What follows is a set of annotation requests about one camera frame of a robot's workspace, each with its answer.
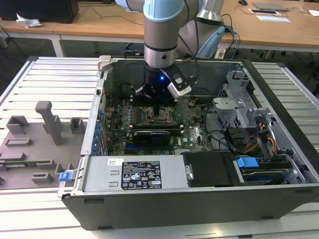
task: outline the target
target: yellow wire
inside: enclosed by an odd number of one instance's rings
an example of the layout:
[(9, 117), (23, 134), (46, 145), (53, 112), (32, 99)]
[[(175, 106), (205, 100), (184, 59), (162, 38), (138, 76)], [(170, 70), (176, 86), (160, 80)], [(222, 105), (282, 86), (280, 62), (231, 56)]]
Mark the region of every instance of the yellow wire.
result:
[(273, 139), (272, 138), (267, 138), (267, 139), (269, 139), (270, 141), (271, 141), (271, 143), (273, 144), (273, 152), (275, 153), (276, 151), (275, 151), (275, 144), (274, 144), (274, 141), (273, 141)]
[(250, 151), (253, 151), (253, 150), (256, 149), (257, 147), (259, 147), (259, 144), (255, 144), (255, 145), (252, 146), (251, 148), (247, 149), (244, 153), (249, 153)]

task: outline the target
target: computer case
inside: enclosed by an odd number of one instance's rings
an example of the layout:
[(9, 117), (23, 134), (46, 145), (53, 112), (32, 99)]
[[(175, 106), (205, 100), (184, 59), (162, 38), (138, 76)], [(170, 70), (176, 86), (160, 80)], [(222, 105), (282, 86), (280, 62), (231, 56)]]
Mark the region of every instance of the computer case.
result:
[(77, 0), (0, 0), (2, 20), (28, 19), (71, 23), (79, 11)]

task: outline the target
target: laptop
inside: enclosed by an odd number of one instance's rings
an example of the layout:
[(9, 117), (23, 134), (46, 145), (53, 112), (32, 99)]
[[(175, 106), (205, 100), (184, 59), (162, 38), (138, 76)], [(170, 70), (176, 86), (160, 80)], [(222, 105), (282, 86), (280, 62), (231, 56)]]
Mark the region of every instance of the laptop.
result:
[(289, 9), (276, 3), (253, 2), (253, 5), (261, 10), (288, 11)]

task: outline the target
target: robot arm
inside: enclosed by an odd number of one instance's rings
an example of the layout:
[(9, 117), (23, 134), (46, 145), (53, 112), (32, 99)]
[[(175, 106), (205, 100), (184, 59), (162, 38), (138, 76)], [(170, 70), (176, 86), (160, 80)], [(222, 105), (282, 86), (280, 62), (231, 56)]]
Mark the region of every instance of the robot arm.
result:
[[(224, 1), (116, 0), (116, 2), (130, 10), (143, 12), (145, 16), (145, 73), (143, 85), (136, 91), (136, 97), (158, 109), (170, 99), (174, 100), (172, 96), (177, 99), (189, 93), (196, 79), (185, 77), (175, 65), (178, 35), (181, 34), (188, 45), (196, 46), (197, 35), (193, 20), (197, 15), (201, 15), (197, 20), (201, 45), (198, 56), (210, 57), (217, 49), (224, 32), (220, 17)], [(188, 49), (183, 49), (182, 44), (179, 45), (183, 52), (189, 52)]]

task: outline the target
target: label sticker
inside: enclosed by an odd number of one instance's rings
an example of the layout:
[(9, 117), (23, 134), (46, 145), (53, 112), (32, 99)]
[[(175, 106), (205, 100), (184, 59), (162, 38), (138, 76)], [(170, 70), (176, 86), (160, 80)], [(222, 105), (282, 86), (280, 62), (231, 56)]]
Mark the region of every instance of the label sticker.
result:
[(123, 161), (123, 158), (109, 158), (108, 166), (121, 166)]
[(161, 188), (160, 162), (123, 162), (121, 187), (124, 190)]

